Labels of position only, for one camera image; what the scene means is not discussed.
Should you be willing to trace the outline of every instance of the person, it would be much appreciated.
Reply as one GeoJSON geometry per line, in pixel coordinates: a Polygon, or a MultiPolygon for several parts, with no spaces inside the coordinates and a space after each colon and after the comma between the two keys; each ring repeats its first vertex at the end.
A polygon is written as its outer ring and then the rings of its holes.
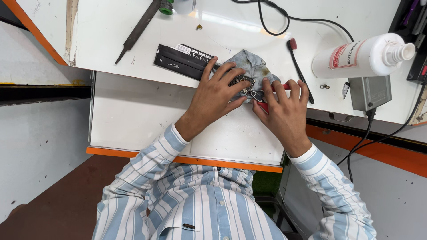
{"type": "MultiPolygon", "coordinates": [[[[228,86],[245,71],[231,69],[236,64],[229,62],[209,79],[216,61],[215,56],[205,68],[184,115],[131,158],[104,188],[97,207],[94,240],[286,239],[254,201],[255,171],[172,162],[208,125],[246,100],[240,97],[229,102],[249,86],[247,81],[228,86]]],[[[301,80],[287,83],[289,98],[279,81],[270,85],[264,79],[269,114],[255,102],[253,112],[279,139],[308,187],[322,201],[324,218],[310,239],[375,239],[371,214],[359,193],[307,137],[307,86],[301,80]]]]}

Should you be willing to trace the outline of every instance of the drawer handle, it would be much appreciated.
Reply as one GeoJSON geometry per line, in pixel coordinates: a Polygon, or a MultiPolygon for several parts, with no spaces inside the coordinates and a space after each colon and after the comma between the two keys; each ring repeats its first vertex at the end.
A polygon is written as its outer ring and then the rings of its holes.
{"type": "Polygon", "coordinates": [[[353,119],[353,116],[347,115],[344,120],[337,120],[337,119],[335,119],[333,113],[330,112],[329,113],[329,118],[332,119],[332,120],[338,121],[338,122],[346,123],[346,122],[350,122],[350,120],[353,119]]]}

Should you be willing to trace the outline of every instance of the finger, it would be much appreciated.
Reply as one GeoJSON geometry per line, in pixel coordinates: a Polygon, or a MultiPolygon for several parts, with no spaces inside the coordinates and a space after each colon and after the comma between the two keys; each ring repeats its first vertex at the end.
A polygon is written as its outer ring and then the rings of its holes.
{"type": "Polygon", "coordinates": [[[303,83],[301,80],[298,80],[298,85],[301,87],[301,96],[299,97],[299,101],[307,106],[308,96],[310,92],[308,90],[307,84],[303,83]]]}
{"type": "Polygon", "coordinates": [[[236,95],[238,92],[242,91],[244,88],[247,88],[251,85],[250,81],[241,81],[233,86],[229,87],[230,96],[236,95]]]}
{"type": "Polygon", "coordinates": [[[227,85],[238,75],[242,75],[245,74],[245,70],[242,68],[235,68],[235,69],[231,69],[230,71],[228,71],[228,73],[226,73],[222,78],[221,81],[224,81],[227,83],[227,85]]]}
{"type": "Polygon", "coordinates": [[[274,98],[273,89],[271,89],[270,82],[266,77],[263,79],[263,89],[264,89],[264,95],[266,97],[268,104],[269,105],[277,104],[276,99],[274,98]]]}
{"type": "Polygon", "coordinates": [[[291,93],[289,98],[296,100],[299,99],[299,85],[298,83],[296,83],[293,79],[290,79],[289,81],[286,82],[286,84],[289,85],[289,88],[291,89],[291,93]]]}
{"type": "Polygon", "coordinates": [[[238,98],[237,100],[234,100],[233,102],[227,103],[227,107],[225,108],[225,111],[227,113],[229,113],[232,110],[235,110],[236,108],[240,107],[246,99],[248,99],[248,98],[245,96],[242,96],[242,97],[238,98]]]}
{"type": "Polygon", "coordinates": [[[261,120],[264,125],[267,123],[268,114],[264,112],[255,99],[252,99],[252,111],[261,120]]]}
{"type": "Polygon", "coordinates": [[[224,63],[221,67],[218,68],[218,70],[212,76],[211,81],[219,81],[226,71],[228,71],[230,68],[235,66],[236,66],[236,62],[234,61],[224,63]]]}
{"type": "Polygon", "coordinates": [[[214,67],[217,60],[218,60],[218,57],[215,56],[208,62],[208,64],[205,67],[205,70],[203,70],[203,75],[202,75],[202,79],[200,79],[200,82],[209,81],[209,76],[211,74],[212,68],[214,67]]]}
{"type": "Polygon", "coordinates": [[[276,90],[277,98],[279,99],[279,102],[283,102],[288,100],[288,96],[286,95],[285,88],[279,81],[274,81],[271,84],[272,87],[274,87],[274,90],[276,90]]]}

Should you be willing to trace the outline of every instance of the shirt cuff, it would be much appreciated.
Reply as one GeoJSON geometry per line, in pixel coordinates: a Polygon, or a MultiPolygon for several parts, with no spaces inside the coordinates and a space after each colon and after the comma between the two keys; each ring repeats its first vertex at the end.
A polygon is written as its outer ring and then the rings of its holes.
{"type": "Polygon", "coordinates": [[[169,125],[154,141],[154,147],[169,161],[172,161],[188,144],[189,142],[176,130],[175,124],[169,125]]]}
{"type": "Polygon", "coordinates": [[[289,154],[288,157],[300,174],[306,178],[314,178],[323,174],[331,162],[314,144],[301,157],[292,158],[289,154]]]}

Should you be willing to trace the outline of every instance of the pliers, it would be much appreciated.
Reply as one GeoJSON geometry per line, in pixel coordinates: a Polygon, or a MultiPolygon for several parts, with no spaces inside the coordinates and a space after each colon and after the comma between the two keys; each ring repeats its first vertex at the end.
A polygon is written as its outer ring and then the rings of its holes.
{"type": "MultiPolygon", "coordinates": [[[[291,89],[288,84],[283,84],[283,87],[285,88],[285,90],[291,89]]],[[[251,91],[251,96],[253,98],[255,98],[255,100],[258,101],[258,105],[261,106],[269,114],[268,103],[266,103],[266,101],[263,99],[263,97],[265,96],[264,90],[251,91]]]]}

